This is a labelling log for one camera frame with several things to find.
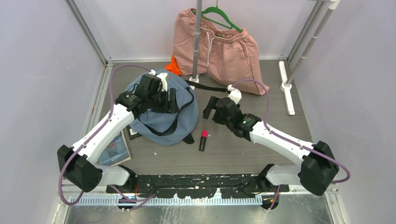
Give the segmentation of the blue student backpack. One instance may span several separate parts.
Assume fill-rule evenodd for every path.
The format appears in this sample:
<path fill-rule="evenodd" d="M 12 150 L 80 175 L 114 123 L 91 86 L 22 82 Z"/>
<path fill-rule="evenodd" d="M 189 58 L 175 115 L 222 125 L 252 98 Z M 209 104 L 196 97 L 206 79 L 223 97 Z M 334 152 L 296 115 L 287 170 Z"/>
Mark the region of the blue student backpack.
<path fill-rule="evenodd" d="M 161 145 L 171 146 L 190 137 L 199 117 L 194 90 L 187 82 L 166 69 L 156 69 L 156 74 L 166 73 L 169 88 L 176 90 L 176 103 L 180 113 L 157 113 L 148 110 L 135 118 L 129 127 Z"/>

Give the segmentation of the Nineteen Eighty-Four blue book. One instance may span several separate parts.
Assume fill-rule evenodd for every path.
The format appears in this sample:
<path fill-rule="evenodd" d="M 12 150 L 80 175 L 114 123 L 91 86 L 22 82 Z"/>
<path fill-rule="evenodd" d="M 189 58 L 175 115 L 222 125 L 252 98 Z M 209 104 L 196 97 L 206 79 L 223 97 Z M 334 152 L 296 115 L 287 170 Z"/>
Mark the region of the Nineteen Eighty-Four blue book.
<path fill-rule="evenodd" d="M 102 166 L 117 166 L 130 159 L 130 151 L 127 147 L 124 133 L 121 131 L 101 153 L 97 164 Z"/>

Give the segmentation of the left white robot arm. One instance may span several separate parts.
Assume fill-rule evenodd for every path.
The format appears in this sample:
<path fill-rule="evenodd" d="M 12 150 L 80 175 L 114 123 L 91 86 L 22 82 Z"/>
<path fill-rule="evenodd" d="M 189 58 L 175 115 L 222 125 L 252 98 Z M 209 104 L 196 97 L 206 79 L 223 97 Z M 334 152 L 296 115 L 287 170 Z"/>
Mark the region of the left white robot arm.
<path fill-rule="evenodd" d="M 71 147 L 57 152 L 61 175 L 83 192 L 98 186 L 118 185 L 126 193 L 136 187 L 132 171 L 122 166 L 98 165 L 97 161 L 110 142 L 141 114 L 151 110 L 177 111 L 176 90 L 169 88 L 168 73 L 144 74 L 134 91 L 121 93 L 104 117 L 86 136 Z"/>

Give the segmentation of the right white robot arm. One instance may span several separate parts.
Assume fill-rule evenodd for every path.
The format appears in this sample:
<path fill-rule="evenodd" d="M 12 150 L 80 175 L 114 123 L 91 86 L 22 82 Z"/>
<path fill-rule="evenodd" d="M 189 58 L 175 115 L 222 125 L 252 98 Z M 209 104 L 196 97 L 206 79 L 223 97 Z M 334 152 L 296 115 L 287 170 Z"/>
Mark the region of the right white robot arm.
<path fill-rule="evenodd" d="M 214 110 L 213 121 L 225 125 L 235 136 L 266 146 L 293 162 L 291 166 L 267 165 L 260 173 L 259 185 L 270 192 L 277 185 L 300 185 L 322 196 L 339 172 L 330 146 L 296 139 L 268 126 L 259 117 L 242 113 L 231 98 L 212 96 L 203 111 L 207 119 Z"/>

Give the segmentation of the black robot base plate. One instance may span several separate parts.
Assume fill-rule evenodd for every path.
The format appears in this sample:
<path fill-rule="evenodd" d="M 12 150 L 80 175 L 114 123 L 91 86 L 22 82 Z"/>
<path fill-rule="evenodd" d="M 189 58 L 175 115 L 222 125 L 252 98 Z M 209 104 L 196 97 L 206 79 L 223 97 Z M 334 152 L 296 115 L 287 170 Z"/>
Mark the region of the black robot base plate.
<path fill-rule="evenodd" d="M 253 198 L 261 193 L 273 195 L 276 187 L 266 184 L 258 174 L 200 175 L 138 175 L 127 187 L 118 187 L 123 194 L 157 198 L 213 198 L 219 192 L 222 199 Z"/>

